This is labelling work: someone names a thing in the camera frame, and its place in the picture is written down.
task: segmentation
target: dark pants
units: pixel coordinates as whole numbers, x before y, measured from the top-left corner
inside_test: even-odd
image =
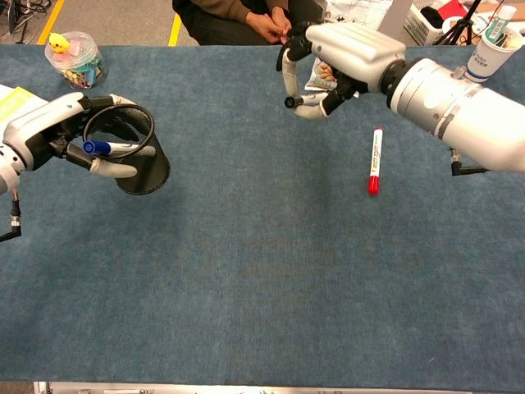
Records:
[[[241,0],[256,14],[270,15],[264,0]],[[238,21],[228,21],[203,11],[191,1],[174,10],[191,37],[200,45],[268,45],[251,27]],[[313,0],[289,0],[289,19],[292,26],[301,21],[319,21],[322,9]]]

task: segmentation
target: yellow toy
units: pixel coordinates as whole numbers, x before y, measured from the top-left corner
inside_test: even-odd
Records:
[[[49,45],[55,53],[63,54],[69,50],[69,41],[57,33],[51,33],[49,35]]]

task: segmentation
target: red marker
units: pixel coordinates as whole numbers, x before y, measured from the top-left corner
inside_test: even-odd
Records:
[[[370,165],[370,177],[368,178],[368,193],[376,195],[379,193],[379,165],[381,163],[381,142],[383,141],[383,129],[374,129],[374,140],[372,144],[372,164]]]

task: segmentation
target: clear plastic container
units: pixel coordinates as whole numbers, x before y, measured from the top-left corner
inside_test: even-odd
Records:
[[[91,89],[106,79],[108,69],[97,44],[87,33],[61,34],[69,44],[66,53],[55,53],[46,45],[46,58],[73,89]]]

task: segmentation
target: red marker cap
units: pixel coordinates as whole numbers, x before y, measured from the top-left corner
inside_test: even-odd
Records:
[[[379,176],[370,176],[368,178],[368,193],[376,195],[379,193]]]

